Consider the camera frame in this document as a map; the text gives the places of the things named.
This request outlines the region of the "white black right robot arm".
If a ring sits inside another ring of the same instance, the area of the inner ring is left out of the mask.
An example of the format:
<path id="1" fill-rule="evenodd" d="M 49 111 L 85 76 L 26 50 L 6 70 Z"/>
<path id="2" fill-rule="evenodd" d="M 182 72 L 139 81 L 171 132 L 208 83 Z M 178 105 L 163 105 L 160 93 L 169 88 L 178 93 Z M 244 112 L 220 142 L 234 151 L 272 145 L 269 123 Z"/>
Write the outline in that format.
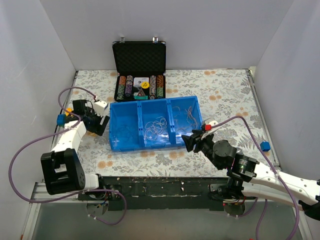
<path id="1" fill-rule="evenodd" d="M 227 140 L 214 141 L 214 132 L 193 130 L 182 135 L 188 152 L 202 152 L 218 169 L 225 169 L 228 181 L 213 190 L 212 196 L 221 201 L 240 197 L 265 198 L 297 206 L 308 217 L 320 219 L 320 182 L 273 171 L 256 159 L 246 156 Z"/>

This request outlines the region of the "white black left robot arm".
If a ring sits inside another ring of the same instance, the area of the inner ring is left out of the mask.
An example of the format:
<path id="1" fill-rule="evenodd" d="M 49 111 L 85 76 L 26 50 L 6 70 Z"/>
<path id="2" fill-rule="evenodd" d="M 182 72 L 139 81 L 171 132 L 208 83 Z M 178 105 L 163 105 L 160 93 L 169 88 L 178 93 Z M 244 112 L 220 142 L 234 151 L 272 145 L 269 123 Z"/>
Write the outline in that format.
<path id="1" fill-rule="evenodd" d="M 74 100 L 72 111 L 60 114 L 56 123 L 64 132 L 51 152 L 42 154 L 40 162 L 46 190 L 50 195 L 89 190 L 95 200 L 106 196 L 106 187 L 99 183 L 96 173 L 85 173 L 78 149 L 86 133 L 102 136 L 110 117 L 108 103 Z"/>

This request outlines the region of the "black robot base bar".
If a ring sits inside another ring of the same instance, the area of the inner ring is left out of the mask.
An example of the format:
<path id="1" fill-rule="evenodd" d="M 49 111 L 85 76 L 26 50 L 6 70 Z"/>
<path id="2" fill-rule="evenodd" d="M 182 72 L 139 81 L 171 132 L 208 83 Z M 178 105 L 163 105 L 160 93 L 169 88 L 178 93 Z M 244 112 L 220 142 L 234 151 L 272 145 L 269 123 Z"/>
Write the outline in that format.
<path id="1" fill-rule="evenodd" d="M 243 195 L 237 188 L 230 193 L 226 177 L 115 177 L 100 180 L 103 189 L 111 192 L 89 192 L 78 196 L 81 201 L 105 202 L 108 210 L 124 208 L 120 192 L 129 210 L 208 209 L 241 215 L 245 211 Z"/>

